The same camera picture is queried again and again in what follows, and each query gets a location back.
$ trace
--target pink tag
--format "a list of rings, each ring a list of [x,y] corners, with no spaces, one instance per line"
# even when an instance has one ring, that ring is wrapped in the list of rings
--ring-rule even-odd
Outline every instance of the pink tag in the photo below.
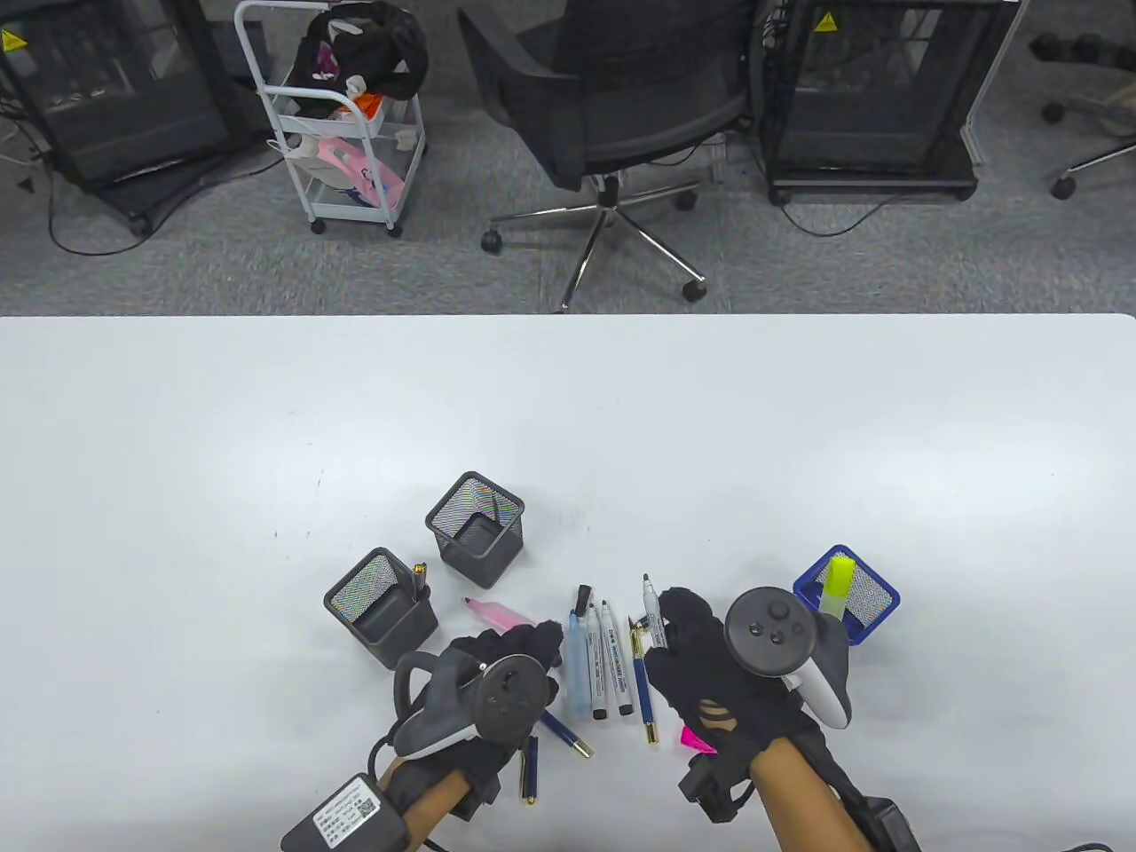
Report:
[[[694,749],[694,751],[701,752],[703,754],[718,753],[717,749],[715,749],[712,745],[709,745],[702,737],[700,737],[698,734],[695,734],[687,727],[683,727],[683,735],[682,737],[679,737],[679,742],[682,742],[682,744],[685,745],[687,749]]]

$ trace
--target battery pack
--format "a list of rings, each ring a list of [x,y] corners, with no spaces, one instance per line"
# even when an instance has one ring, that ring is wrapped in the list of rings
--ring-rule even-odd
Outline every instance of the battery pack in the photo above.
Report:
[[[281,852],[404,852],[410,829],[366,775],[357,775],[284,835]]]

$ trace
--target yellow warning label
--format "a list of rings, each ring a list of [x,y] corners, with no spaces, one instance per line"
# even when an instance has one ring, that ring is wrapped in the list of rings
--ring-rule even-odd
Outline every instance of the yellow warning label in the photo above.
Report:
[[[7,30],[0,30],[3,34],[3,52],[10,53],[14,50],[23,50],[27,47],[27,42],[20,39],[15,33],[9,33]]]
[[[830,11],[825,12],[825,17],[820,19],[817,24],[817,28],[813,30],[815,33],[835,33],[840,32],[840,27],[836,26],[836,18],[833,17]]]

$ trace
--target black glove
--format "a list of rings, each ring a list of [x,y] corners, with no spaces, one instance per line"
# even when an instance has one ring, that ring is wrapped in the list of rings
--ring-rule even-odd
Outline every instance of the black glove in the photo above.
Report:
[[[648,651],[648,678],[687,727],[732,765],[730,783],[749,777],[750,763],[774,740],[819,735],[801,698],[779,677],[753,675],[734,660],[709,603],[688,588],[668,588],[659,595],[659,610],[668,621],[669,648]]]
[[[559,657],[562,642],[563,628],[557,621],[543,621],[535,627],[519,625],[502,635],[494,630],[485,630],[479,636],[461,636],[453,640],[450,646],[465,651],[470,657],[486,663],[496,662],[511,654],[527,654],[548,671]],[[556,699],[558,690],[557,682],[550,677],[550,704]],[[392,787],[398,788],[389,791],[391,799],[395,807],[399,807],[399,800],[417,799],[424,792],[420,790],[423,786],[433,786],[457,769],[465,776],[471,792],[454,809],[453,813],[462,819],[469,819],[478,805],[491,804],[501,790],[498,774],[506,763],[512,760],[512,755],[525,742],[527,735],[528,732],[525,732],[525,735],[518,737],[516,743],[507,745],[493,745],[481,737],[475,737],[456,743],[425,758],[403,763],[402,767],[412,768],[414,771],[403,775],[404,769],[400,768],[395,772]]]

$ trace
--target yellow highlighter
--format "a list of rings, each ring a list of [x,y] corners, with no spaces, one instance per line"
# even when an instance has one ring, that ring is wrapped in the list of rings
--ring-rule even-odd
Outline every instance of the yellow highlighter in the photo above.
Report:
[[[825,591],[820,594],[820,611],[833,616],[837,621],[844,620],[844,610],[855,578],[855,560],[851,557],[837,556],[828,560],[828,577],[825,579]]]

